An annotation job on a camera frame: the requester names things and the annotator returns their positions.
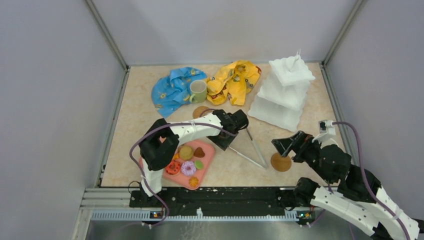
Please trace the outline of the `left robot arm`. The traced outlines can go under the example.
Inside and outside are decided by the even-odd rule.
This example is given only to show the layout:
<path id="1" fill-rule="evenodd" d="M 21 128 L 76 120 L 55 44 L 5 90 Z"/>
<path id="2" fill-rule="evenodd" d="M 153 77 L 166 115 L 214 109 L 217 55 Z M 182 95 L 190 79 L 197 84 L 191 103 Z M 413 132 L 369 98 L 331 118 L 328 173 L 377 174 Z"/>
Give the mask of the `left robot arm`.
<path id="1" fill-rule="evenodd" d="M 225 151 L 239 131 L 246 129 L 248 125 L 248 117 L 242 110 L 227 113 L 217 109 L 204 116 L 175 123 L 168 123 L 164 118 L 156 120 L 130 149 L 131 152 L 136 147 L 140 149 L 142 162 L 137 166 L 142 176 L 141 200 L 149 207 L 160 202 L 163 170 L 171 163 L 178 147 L 194 140 L 208 138 Z"/>

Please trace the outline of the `round tan muffin cake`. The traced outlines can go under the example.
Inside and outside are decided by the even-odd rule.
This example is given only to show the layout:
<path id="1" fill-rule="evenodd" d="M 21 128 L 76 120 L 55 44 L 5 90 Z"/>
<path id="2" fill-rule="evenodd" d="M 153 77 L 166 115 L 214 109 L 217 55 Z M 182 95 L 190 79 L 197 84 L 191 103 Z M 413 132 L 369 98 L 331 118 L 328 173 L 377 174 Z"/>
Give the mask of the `round tan muffin cake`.
<path id="1" fill-rule="evenodd" d="M 194 156 L 194 150 L 192 147 L 187 145 L 182 145 L 178 151 L 179 158 L 188 161 Z"/>

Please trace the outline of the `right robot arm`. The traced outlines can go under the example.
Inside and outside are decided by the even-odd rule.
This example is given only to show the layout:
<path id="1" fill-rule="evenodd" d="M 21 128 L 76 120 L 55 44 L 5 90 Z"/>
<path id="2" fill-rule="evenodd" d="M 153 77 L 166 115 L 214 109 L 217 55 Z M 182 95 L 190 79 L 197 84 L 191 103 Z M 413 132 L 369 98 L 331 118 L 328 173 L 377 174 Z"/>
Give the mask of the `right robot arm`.
<path id="1" fill-rule="evenodd" d="M 388 196 L 381 182 L 368 170 L 351 163 L 352 157 L 337 144 L 326 145 L 333 136 L 317 137 L 298 131 L 271 143 L 281 157 L 294 152 L 292 161 L 306 163 L 327 184 L 337 184 L 336 192 L 301 177 L 293 190 L 299 206 L 312 205 L 346 220 L 373 240 L 416 240 L 424 232 L 424 222 L 408 216 Z"/>

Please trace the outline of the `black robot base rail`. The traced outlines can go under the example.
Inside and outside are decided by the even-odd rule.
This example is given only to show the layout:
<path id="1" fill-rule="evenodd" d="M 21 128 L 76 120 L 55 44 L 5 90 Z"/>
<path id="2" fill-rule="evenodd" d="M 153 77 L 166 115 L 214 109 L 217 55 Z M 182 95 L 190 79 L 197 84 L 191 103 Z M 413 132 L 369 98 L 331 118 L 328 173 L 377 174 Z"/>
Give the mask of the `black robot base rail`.
<path id="1" fill-rule="evenodd" d="M 164 187 L 157 196 L 143 190 L 130 194 L 131 208 L 169 210 L 169 216 L 192 216 L 200 209 L 206 217 L 282 216 L 290 210 L 311 212 L 314 207 L 297 200 L 292 187 Z"/>

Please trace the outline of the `metal tongs white handle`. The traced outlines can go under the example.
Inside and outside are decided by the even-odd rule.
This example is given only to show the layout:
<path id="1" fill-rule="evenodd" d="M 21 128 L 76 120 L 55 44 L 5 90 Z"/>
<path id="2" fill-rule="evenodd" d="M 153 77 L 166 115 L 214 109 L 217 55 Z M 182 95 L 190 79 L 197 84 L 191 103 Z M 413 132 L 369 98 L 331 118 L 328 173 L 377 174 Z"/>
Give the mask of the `metal tongs white handle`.
<path id="1" fill-rule="evenodd" d="M 248 128 L 246 128 L 246 129 L 245 129 L 245 131 L 246 131 L 246 133 L 247 133 L 247 135 L 248 135 L 248 138 L 249 138 L 249 140 L 250 140 L 250 143 L 251 143 L 251 145 L 253 146 L 253 148 L 254 148 L 254 150 L 255 150 L 255 153 L 256 153 L 257 157 L 259 158 L 259 160 L 261 161 L 261 163 L 259 163 L 259 162 L 255 161 L 254 159 L 252 159 L 252 158 L 250 158 L 250 157 L 246 156 L 245 154 L 243 154 L 242 152 L 240 152 L 240 151 L 236 150 L 235 148 L 233 148 L 233 147 L 231 147 L 231 146 L 229 146 L 229 147 L 228 147 L 228 149 L 232 150 L 232 151 L 233 151 L 233 152 L 235 152 L 238 156 L 240 156 L 240 157 L 244 158 L 245 160 L 247 160 L 248 162 L 252 163 L 253 165 L 255 165 L 255 166 L 259 167 L 259 168 L 262 168 L 262 169 L 267 169 L 267 168 L 268 168 L 268 164 L 267 164 L 267 162 L 266 162 L 265 158 L 263 157 L 263 155 L 262 155 L 262 153 L 261 153 L 261 150 L 259 149 L 258 144 L 257 144 L 257 143 L 256 143 L 256 141 L 254 140 L 254 138 L 253 138 L 253 136 L 252 136 L 251 132 L 249 131 L 249 129 L 248 129 Z"/>

